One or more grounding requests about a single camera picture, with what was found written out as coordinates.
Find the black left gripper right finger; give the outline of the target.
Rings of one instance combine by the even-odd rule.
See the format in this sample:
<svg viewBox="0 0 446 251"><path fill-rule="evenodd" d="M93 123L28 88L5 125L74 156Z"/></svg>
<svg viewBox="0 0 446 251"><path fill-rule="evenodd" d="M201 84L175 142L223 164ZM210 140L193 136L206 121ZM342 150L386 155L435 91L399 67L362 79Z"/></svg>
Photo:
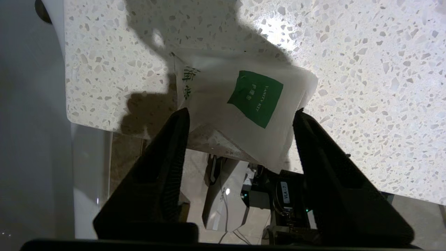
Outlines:
<svg viewBox="0 0 446 251"><path fill-rule="evenodd" d="M296 111L293 130L324 245L412 243L412 227L312 116Z"/></svg>

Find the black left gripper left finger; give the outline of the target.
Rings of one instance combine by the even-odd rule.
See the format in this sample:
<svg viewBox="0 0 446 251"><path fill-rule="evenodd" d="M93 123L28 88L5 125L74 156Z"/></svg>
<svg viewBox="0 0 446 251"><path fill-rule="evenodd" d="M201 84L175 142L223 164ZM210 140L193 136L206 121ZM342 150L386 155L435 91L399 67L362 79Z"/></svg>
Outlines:
<svg viewBox="0 0 446 251"><path fill-rule="evenodd" d="M179 218L190 115L177 110L94 218L99 239L196 242L199 229Z"/></svg>

